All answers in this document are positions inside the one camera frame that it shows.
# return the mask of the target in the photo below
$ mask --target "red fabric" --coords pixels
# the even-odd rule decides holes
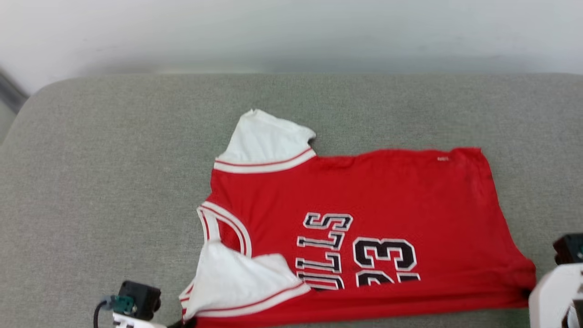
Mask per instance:
[[[281,172],[234,174],[214,170],[208,201],[230,211],[247,228],[252,255],[280,253],[294,272],[296,259],[331,263],[339,253],[344,289],[311,291],[259,313],[199,317],[197,327],[258,327],[353,320],[483,308],[527,306],[535,266],[514,245],[498,205],[494,181],[479,149],[451,152],[381,150],[360,156],[315,157]],[[309,213],[350,214],[339,250],[298,247],[298,237],[328,240],[329,229],[306,228]],[[225,234],[226,245],[239,245]],[[365,270],[355,260],[357,238],[406,240],[416,263],[366,255],[394,283],[357,285]],[[397,273],[419,281],[398,282]]]

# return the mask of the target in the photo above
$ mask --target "clothing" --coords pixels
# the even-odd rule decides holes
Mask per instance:
[[[207,242],[181,294],[197,326],[527,306],[486,158],[384,149],[317,156],[307,127],[244,114],[198,208]]]

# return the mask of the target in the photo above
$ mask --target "gray cushion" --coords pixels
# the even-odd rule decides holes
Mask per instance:
[[[161,288],[155,322],[177,320],[203,242],[195,208],[251,108],[312,128],[325,156],[482,147],[514,240],[540,277],[555,266],[552,241],[583,231],[582,107],[583,76],[562,74],[120,75],[50,85],[0,148],[1,325],[86,327],[126,279]],[[528,327],[528,311],[302,326]]]

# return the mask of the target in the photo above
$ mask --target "gray fabric surface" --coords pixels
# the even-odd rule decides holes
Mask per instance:
[[[161,288],[155,322],[177,320],[203,242],[195,208],[251,108],[312,128],[320,155],[482,147],[539,277],[552,241],[583,231],[583,76],[74,79],[34,95],[0,148],[0,326],[87,327],[126,279]],[[528,311],[308,326],[527,327]]]

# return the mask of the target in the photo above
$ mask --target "red stripe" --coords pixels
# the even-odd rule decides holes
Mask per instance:
[[[234,308],[226,308],[226,309],[205,309],[205,310],[200,311],[199,313],[204,313],[204,312],[209,312],[209,311],[228,311],[228,310],[236,310],[236,309],[248,308],[250,306],[254,306],[254,305],[257,305],[259,303],[266,302],[266,301],[268,301],[268,300],[270,300],[270,299],[278,296],[279,294],[281,294],[283,292],[290,291],[290,290],[293,290],[293,289],[296,289],[296,288],[300,288],[303,285],[304,285],[304,283],[301,282],[299,285],[296,285],[295,287],[290,287],[290,288],[284,289],[283,291],[280,291],[278,293],[275,293],[275,294],[271,295],[270,297],[267,297],[265,299],[262,299],[261,301],[257,301],[255,303],[251,303],[251,304],[248,304],[248,305],[235,306]]]
[[[302,151],[299,155],[294,156],[294,157],[292,157],[290,159],[280,160],[279,162],[261,163],[261,164],[233,164],[233,163],[223,162],[222,160],[215,160],[215,162],[221,163],[221,164],[230,165],[230,166],[266,166],[266,165],[274,165],[274,164],[281,164],[281,163],[285,163],[285,162],[289,162],[291,160],[294,160],[294,159],[300,157],[301,155],[304,155],[305,153],[309,152],[310,150],[312,150],[312,148],[311,147],[308,147],[308,149],[306,149],[305,151]]]
[[[233,224],[233,226],[235,227],[235,229],[236,229],[237,231],[239,231],[239,235],[241,235],[241,239],[242,239],[241,241],[242,241],[242,244],[243,244],[243,249],[241,250],[241,253],[242,253],[243,255],[245,255],[245,253],[247,252],[247,244],[245,243],[245,236],[243,235],[243,231],[241,231],[241,229],[239,229],[239,227],[237,227],[237,225],[235,224],[235,222],[233,222],[233,220],[231,220],[231,219],[229,219],[229,218],[226,218],[226,217],[224,217],[224,216],[220,215],[219,213],[215,212],[215,211],[214,211],[213,209],[211,209],[211,208],[208,208],[208,207],[206,207],[206,206],[203,206],[203,205],[201,205],[201,207],[202,207],[202,208],[204,208],[205,210],[208,210],[208,211],[211,211],[211,212],[213,212],[213,213],[214,213],[214,214],[215,214],[217,217],[221,217],[221,218],[225,219],[226,221],[229,221],[229,222],[231,222],[231,223]]]
[[[201,215],[202,215],[202,220],[205,223],[206,240],[209,240],[210,239],[209,224],[206,223],[206,216],[205,216],[205,213],[203,211],[201,211]]]

